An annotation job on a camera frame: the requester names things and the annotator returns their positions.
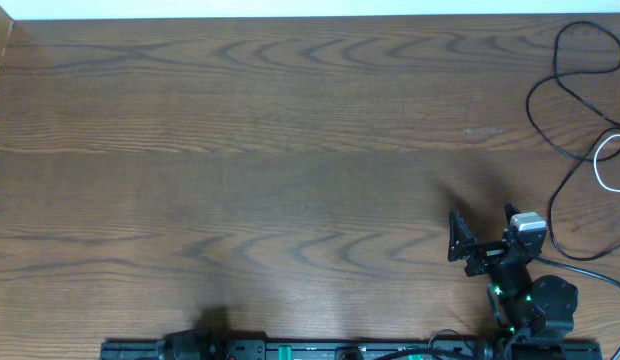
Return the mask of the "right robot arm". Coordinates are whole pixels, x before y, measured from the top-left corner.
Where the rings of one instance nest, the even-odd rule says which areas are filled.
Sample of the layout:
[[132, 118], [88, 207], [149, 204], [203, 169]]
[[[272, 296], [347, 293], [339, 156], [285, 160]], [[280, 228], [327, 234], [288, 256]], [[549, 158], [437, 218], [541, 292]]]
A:
[[468, 277], [487, 275], [510, 327], [531, 337], [561, 339], [574, 329], [578, 290], [566, 280], [546, 275], [533, 279], [527, 265], [541, 255], [546, 221], [535, 212], [504, 206], [502, 237], [481, 243], [458, 211], [449, 213], [448, 260], [464, 260]]

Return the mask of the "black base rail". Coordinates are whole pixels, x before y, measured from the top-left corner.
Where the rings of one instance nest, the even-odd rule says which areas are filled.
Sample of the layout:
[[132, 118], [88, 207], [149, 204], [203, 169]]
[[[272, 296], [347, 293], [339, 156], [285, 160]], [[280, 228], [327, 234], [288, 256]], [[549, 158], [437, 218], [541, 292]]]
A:
[[603, 357], [591, 341], [512, 344], [501, 349], [481, 339], [439, 332], [428, 340], [294, 340], [257, 335], [216, 336], [188, 330], [161, 339], [110, 339], [101, 344], [100, 360], [341, 360], [341, 359], [565, 359]]

